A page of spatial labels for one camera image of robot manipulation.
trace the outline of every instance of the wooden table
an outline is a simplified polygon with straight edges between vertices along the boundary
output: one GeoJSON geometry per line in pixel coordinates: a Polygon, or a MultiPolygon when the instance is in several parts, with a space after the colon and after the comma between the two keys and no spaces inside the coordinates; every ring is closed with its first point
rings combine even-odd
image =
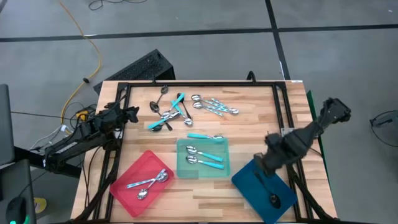
{"type": "MultiPolygon", "coordinates": [[[[98,100],[99,110],[102,110],[106,103],[115,100],[117,85],[116,81],[103,83],[98,100]]],[[[304,85],[302,82],[286,81],[286,86],[295,127],[304,127],[312,121],[304,85]]],[[[118,177],[146,150],[153,151],[175,172],[177,166],[175,143],[178,139],[186,138],[187,133],[222,134],[227,137],[229,139],[231,176],[222,179],[199,180],[178,179],[177,177],[169,184],[165,192],[150,205],[149,209],[134,219],[117,200],[114,200],[111,222],[261,222],[262,220],[250,204],[234,188],[231,177],[252,159],[254,153],[266,152],[264,136],[267,133],[280,132],[271,87],[169,87],[169,92],[162,97],[159,103],[160,110],[167,110],[170,107],[170,100],[176,99],[179,92],[184,92],[187,95],[185,106],[193,116],[193,127],[186,127],[182,118],[179,118],[170,122],[173,131],[168,131],[164,127],[161,132],[153,133],[146,126],[159,120],[159,115],[150,110],[149,102],[158,99],[160,87],[132,88],[129,106],[140,107],[137,115],[139,122],[126,125],[118,177]],[[193,94],[201,94],[205,98],[215,97],[228,106],[238,108],[240,113],[237,116],[226,114],[223,119],[207,110],[194,109],[190,99],[193,94]]],[[[282,104],[284,123],[287,123],[281,94],[279,94],[279,98],[282,104]]],[[[318,141],[315,141],[312,147],[319,150],[318,141]]],[[[86,153],[86,172],[93,153],[94,150],[86,153]]],[[[91,165],[90,197],[94,196],[98,189],[103,157],[104,151],[100,150],[91,165]]],[[[328,214],[336,217],[323,159],[309,151],[307,156],[302,159],[302,163],[309,191],[328,214]]],[[[286,169],[279,169],[277,173],[288,184],[286,169]]],[[[84,177],[81,175],[72,218],[75,218],[84,209],[85,191],[84,177]]],[[[297,192],[302,217],[306,217],[302,194],[298,188],[297,192]]],[[[108,190],[102,200],[100,218],[104,217],[107,197],[108,190]]],[[[286,211],[279,221],[294,222],[293,209],[290,208],[286,211]]]]}

